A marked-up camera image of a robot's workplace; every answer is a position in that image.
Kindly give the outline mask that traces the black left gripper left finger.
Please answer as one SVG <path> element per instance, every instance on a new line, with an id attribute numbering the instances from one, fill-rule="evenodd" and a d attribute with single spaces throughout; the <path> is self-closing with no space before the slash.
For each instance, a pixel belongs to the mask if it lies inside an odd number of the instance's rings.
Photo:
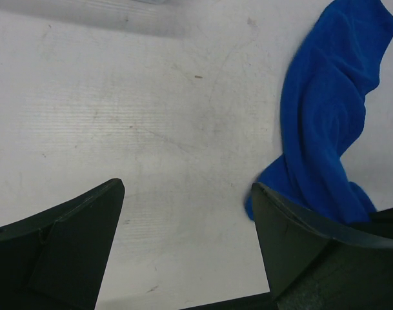
<path id="1" fill-rule="evenodd" d="M 124 195 L 114 178 L 0 227 L 0 309 L 94 309 Z"/>

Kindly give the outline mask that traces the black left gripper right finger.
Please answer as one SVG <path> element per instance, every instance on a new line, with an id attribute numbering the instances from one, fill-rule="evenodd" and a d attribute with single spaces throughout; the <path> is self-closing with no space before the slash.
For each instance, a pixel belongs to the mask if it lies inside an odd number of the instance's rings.
<path id="1" fill-rule="evenodd" d="M 252 208 L 280 309 L 393 309 L 393 208 L 343 225 L 256 183 Z"/>

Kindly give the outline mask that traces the blue towels pile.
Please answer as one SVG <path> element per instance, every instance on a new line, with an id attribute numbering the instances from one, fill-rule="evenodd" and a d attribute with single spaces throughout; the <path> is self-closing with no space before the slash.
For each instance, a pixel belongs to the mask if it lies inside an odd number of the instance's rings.
<path id="1" fill-rule="evenodd" d="M 280 101 L 282 155 L 257 182 L 335 222 L 369 222 L 376 210 L 349 181 L 341 156 L 361 135 L 365 98 L 379 85 L 393 38 L 381 1 L 333 1 L 287 70 Z"/>

